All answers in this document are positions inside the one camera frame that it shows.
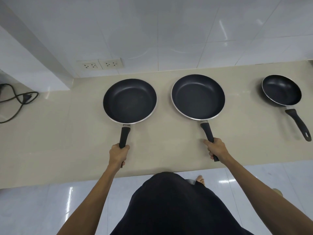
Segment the beige countertop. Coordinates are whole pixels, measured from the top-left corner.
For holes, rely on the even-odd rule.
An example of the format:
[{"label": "beige countertop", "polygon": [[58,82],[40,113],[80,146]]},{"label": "beige countertop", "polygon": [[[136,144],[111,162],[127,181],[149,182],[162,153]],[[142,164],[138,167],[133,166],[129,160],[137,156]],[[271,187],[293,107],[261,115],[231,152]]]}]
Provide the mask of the beige countertop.
[{"label": "beige countertop", "polygon": [[[131,126],[127,141],[131,150],[117,176],[223,167],[209,159],[199,122],[184,117],[172,105],[172,85],[189,74],[209,76],[223,88],[224,109],[209,122],[213,135],[225,142],[237,161],[253,165],[313,159],[313,142],[306,142],[283,109],[269,105],[257,91],[268,75],[293,79],[302,90],[295,109],[313,134],[309,62],[82,78],[75,79],[71,91],[42,93],[14,120],[0,125],[0,188],[98,179],[121,130],[105,114],[103,96],[112,84],[126,78],[150,83],[158,104],[149,118]],[[1,99],[9,97],[9,92],[5,89]],[[1,120],[17,107],[16,102],[2,104]]]}]

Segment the black frying pan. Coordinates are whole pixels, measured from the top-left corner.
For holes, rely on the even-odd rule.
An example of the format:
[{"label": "black frying pan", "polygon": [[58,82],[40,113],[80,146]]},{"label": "black frying pan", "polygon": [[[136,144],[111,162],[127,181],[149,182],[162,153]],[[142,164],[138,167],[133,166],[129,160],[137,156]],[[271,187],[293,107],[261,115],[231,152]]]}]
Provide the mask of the black frying pan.
[{"label": "black frying pan", "polygon": [[107,90],[103,98],[103,108],[111,120],[123,124],[119,140],[121,149],[126,145],[130,125],[148,118],[156,103],[154,88],[143,80],[125,79]]},{"label": "black frying pan", "polygon": [[298,116],[297,111],[292,107],[302,97],[298,85],[287,77],[270,75],[263,79],[262,89],[269,99],[280,106],[286,107],[285,112],[294,119],[305,140],[310,142],[312,138],[308,128]]},{"label": "black frying pan", "polygon": [[174,84],[171,98],[175,108],[184,116],[202,121],[201,128],[208,140],[214,142],[208,120],[217,117],[224,107],[225,94],[221,86],[209,77],[188,75]]}]

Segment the person's left hand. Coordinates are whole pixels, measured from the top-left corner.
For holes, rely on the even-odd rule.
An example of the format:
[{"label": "person's left hand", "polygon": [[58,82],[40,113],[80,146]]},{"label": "person's left hand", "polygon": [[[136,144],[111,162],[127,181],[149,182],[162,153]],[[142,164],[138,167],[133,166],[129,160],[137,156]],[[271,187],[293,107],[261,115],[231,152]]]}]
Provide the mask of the person's left hand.
[{"label": "person's left hand", "polygon": [[109,166],[114,168],[116,171],[120,169],[121,165],[124,166],[129,149],[130,149],[129,145],[126,145],[122,149],[119,148],[118,143],[113,145],[111,150],[109,151],[110,154]]}]

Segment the outlet cover plate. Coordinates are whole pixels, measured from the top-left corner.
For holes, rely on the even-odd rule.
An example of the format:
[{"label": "outlet cover plate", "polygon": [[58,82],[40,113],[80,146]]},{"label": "outlet cover plate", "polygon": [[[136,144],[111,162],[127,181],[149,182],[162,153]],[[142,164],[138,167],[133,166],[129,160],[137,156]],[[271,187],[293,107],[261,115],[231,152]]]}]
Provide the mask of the outlet cover plate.
[{"label": "outlet cover plate", "polygon": [[123,68],[121,59],[98,59],[103,70]]},{"label": "outlet cover plate", "polygon": [[86,60],[76,62],[82,71],[99,71],[103,70],[98,60]]}]

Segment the white tile floor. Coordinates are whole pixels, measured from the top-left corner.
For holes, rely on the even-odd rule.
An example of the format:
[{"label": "white tile floor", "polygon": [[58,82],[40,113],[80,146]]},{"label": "white tile floor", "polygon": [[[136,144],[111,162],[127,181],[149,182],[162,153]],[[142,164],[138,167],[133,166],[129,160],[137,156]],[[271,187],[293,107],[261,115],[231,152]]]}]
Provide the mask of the white tile floor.
[{"label": "white tile floor", "polygon": [[[313,160],[246,166],[271,188],[313,219]],[[255,235],[270,234],[229,170],[178,172],[185,179],[201,174],[235,219]],[[132,194],[151,175],[116,178],[104,205],[96,234],[110,234],[123,217]],[[96,181],[0,190],[0,231],[3,235],[55,235]]]}]

